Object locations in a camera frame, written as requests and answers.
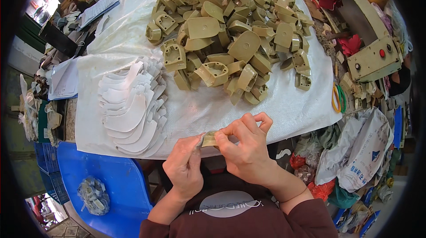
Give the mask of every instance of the wall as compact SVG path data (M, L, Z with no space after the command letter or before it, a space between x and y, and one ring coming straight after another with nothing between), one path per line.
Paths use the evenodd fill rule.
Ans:
M22 39L15 36L10 48L10 54L7 62L8 65L14 69L25 73L26 75L34 76L38 70L40 59L42 57L43 53L32 48Z
M19 71L6 66L6 113L2 118L2 131L5 133L14 176L24 198L29 198L45 193L46 190L37 165L34 144L26 139L24 127L18 123L19 112L11 110L11 106L19 105L21 94L19 74ZM32 77L24 75L24 79L30 86Z

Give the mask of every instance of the white plastic bag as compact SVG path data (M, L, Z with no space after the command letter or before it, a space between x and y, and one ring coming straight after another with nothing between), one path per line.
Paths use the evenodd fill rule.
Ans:
M325 149L319 158L317 175L315 176L316 185L328 183L337 176L337 171L346 163L351 154L352 146L371 112L371 109L367 109L364 112L357 113L356 117L347 117L338 122L339 126L341 122L344 123L344 126L337 145L330 150Z
M337 173L339 186L353 193L375 175L394 139L386 116L374 108L363 125L346 165Z

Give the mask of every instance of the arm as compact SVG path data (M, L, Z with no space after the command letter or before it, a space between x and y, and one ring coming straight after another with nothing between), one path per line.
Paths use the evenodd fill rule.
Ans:
M185 204L198 194L204 184L200 172L201 153L195 146L201 134L181 138L163 163L164 171L173 184L172 189L151 210L148 220L170 225L183 211Z
M268 188L280 202L280 209L289 214L297 204L313 197L299 178L269 158L266 134L271 126L272 119L266 113L246 113L216 132L215 138L227 170L248 183ZM227 135L235 135L240 143L234 145Z
M170 225L184 210L188 200L181 199L173 188L151 210L148 220L158 224Z

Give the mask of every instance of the red plastic bag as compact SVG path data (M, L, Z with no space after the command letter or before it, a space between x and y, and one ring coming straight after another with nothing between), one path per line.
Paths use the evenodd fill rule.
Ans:
M333 179L328 183L320 185L315 185L314 182L311 182L310 184L308 184L308 189L309 191L311 191L311 194L314 198L321 198L325 202L328 198L328 195L333 192L335 180L336 179Z
M291 154L290 165L293 169L298 169L305 165L305 157L295 156L294 152Z

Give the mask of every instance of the floor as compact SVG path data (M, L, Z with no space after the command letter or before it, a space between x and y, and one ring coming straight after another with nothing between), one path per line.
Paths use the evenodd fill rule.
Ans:
M94 238L109 238L110 237L110 236L108 236L108 235L106 235L106 234L104 234L104 233L102 233L102 232L100 232L98 230L93 229L89 225L87 225L80 218L80 216L77 214L76 210L72 206L71 201L68 201L63 206L67 210L68 215L70 216L70 218L72 218L76 223L78 223L81 227L83 227L85 230L87 230Z

